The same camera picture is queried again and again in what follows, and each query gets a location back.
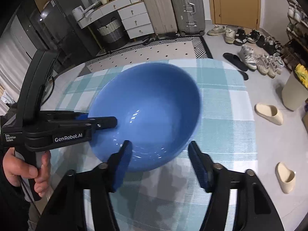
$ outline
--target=suitcase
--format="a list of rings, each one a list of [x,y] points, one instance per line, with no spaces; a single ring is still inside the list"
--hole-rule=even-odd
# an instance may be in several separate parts
[[[144,0],[156,35],[177,32],[171,0]]]
[[[187,33],[204,35],[203,0],[171,0],[181,36]]]

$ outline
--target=laundry basket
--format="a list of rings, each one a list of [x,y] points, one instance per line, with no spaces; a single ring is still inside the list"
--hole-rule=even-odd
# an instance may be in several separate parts
[[[282,101],[283,105],[295,111],[298,107],[304,104],[308,98],[308,89],[298,80],[298,77],[294,71],[290,74],[290,77],[282,89]]]
[[[128,43],[128,39],[124,35],[122,22],[118,19],[99,28],[99,32],[103,36],[104,41],[108,44],[110,50],[119,49]]]

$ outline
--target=teal and white tablecloth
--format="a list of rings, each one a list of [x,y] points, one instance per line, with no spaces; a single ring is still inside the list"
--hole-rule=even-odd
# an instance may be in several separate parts
[[[200,88],[201,126],[193,137],[214,162],[230,170],[257,171],[257,149],[252,107],[242,76],[231,65],[213,59],[160,61],[186,70]],[[120,72],[138,64],[114,67],[76,78],[64,91],[57,110],[88,112],[102,88]],[[100,161],[89,143],[52,150],[52,186],[69,169],[94,168]],[[199,187],[184,150],[166,165],[150,172],[128,173],[121,188],[110,194],[121,231],[199,230],[211,194]],[[85,212],[93,230],[89,192]],[[226,230],[232,230],[236,192],[231,191]]]

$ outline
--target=human hand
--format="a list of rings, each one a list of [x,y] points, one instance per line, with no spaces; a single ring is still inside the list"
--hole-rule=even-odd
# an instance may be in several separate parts
[[[23,160],[15,157],[15,148],[11,147],[3,158],[3,170],[4,174],[13,186],[20,187],[20,181],[18,176],[26,179],[33,179],[35,181],[34,190],[40,197],[43,197],[49,187],[50,177],[50,151],[46,151],[42,155],[42,166],[41,169],[37,169],[25,163]]]

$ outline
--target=white curtain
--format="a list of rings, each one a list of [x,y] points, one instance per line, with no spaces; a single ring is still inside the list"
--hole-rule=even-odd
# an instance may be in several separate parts
[[[30,62],[31,58],[15,35],[10,30],[4,32],[0,38],[0,84],[16,102]],[[6,114],[7,110],[0,101],[0,115]]]

